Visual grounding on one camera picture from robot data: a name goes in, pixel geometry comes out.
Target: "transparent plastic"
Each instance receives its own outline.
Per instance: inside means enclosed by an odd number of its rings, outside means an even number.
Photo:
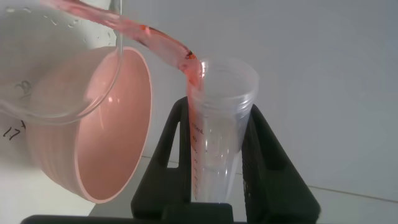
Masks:
[[[121,14],[120,0],[83,2]],[[93,77],[104,58],[121,58],[123,40],[109,27],[41,0],[3,0],[0,30],[0,112],[36,123],[69,123],[95,109],[117,78],[119,60],[106,79]],[[98,51],[95,58],[86,57],[91,50]]]
[[[202,60],[203,89],[187,86],[192,189],[197,202],[225,202],[239,161],[259,77],[236,59]]]

